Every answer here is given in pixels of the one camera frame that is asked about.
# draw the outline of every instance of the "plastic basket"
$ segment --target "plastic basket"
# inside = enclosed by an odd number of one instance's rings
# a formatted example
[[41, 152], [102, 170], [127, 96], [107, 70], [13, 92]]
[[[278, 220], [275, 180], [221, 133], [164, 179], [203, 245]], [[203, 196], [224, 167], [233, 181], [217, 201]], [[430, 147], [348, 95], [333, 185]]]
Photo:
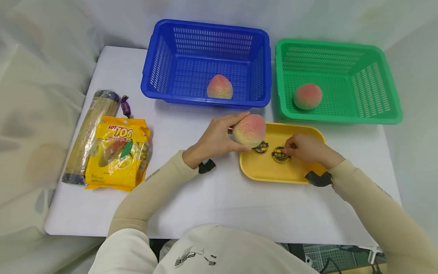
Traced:
[[[207, 97], [216, 74], [233, 85], [232, 99]], [[168, 103], [249, 109], [269, 103], [271, 83], [271, 50], [263, 30], [166, 19], [155, 25], [141, 90]]]
[[[394, 125], [403, 118], [385, 55], [375, 46], [283, 39], [275, 60], [283, 119]], [[307, 83], [321, 88], [322, 101], [301, 110], [293, 95]]]

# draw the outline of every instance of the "cylindrical package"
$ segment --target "cylindrical package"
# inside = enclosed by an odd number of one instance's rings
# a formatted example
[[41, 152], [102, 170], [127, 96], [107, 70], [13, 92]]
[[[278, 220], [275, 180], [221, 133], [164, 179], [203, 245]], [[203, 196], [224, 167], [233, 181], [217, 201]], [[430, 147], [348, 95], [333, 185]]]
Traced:
[[115, 116], [119, 109], [119, 96], [111, 90], [98, 90], [82, 122], [67, 161], [62, 181], [68, 184], [85, 185], [85, 169], [93, 146], [97, 124], [103, 116]]

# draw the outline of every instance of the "candy wrapper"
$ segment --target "candy wrapper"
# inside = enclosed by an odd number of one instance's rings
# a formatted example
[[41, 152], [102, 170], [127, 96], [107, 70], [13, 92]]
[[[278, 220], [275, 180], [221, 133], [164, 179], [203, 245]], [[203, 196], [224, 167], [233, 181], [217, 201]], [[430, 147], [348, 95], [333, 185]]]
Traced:
[[134, 116], [132, 116], [132, 113], [131, 113], [131, 107], [129, 106], [129, 104], [128, 104], [128, 96], [126, 96], [126, 95], [123, 95], [122, 96], [122, 103], [121, 103], [121, 106], [122, 106], [122, 111], [123, 111], [123, 115], [125, 115], [126, 117], [128, 117], [128, 119], [132, 119], [132, 118], [134, 118]]
[[150, 130], [143, 119], [103, 117], [85, 174], [86, 189], [131, 191], [145, 178]]

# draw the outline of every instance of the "white table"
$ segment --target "white table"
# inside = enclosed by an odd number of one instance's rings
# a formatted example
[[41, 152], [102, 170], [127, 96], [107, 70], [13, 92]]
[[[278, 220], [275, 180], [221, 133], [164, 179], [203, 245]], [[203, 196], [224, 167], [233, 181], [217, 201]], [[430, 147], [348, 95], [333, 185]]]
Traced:
[[[74, 139], [96, 90], [113, 89], [119, 95], [126, 94], [134, 116], [144, 118], [153, 132], [148, 176], [177, 150], [195, 143], [213, 117], [235, 111], [171, 105], [145, 97], [140, 82], [146, 52], [110, 46], [102, 50]], [[251, 112], [274, 121], [271, 104]], [[331, 147], [361, 167], [400, 203], [381, 125], [311, 125], [321, 130]], [[179, 238], [197, 225], [219, 223], [276, 242], [376, 245], [351, 206], [331, 187], [250, 180], [240, 171], [236, 153], [214, 161], [215, 169], [183, 185], [154, 215], [148, 225], [150, 238]], [[113, 213], [126, 194], [114, 189], [85, 190], [60, 181], [45, 229], [51, 235], [105, 236]]]

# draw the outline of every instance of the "white curtain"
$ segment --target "white curtain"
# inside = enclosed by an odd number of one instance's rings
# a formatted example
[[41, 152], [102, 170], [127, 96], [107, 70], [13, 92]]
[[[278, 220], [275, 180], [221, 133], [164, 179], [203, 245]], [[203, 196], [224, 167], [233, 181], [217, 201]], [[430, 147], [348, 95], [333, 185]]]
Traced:
[[0, 273], [53, 273], [102, 241], [43, 224], [103, 41], [74, 1], [0, 11]]
[[100, 50], [147, 48], [163, 18], [262, 28], [272, 58], [281, 38], [382, 48], [405, 114], [385, 127], [403, 205], [438, 244], [436, 0], [3, 0], [0, 273], [89, 264], [102, 239], [47, 236], [44, 219]]

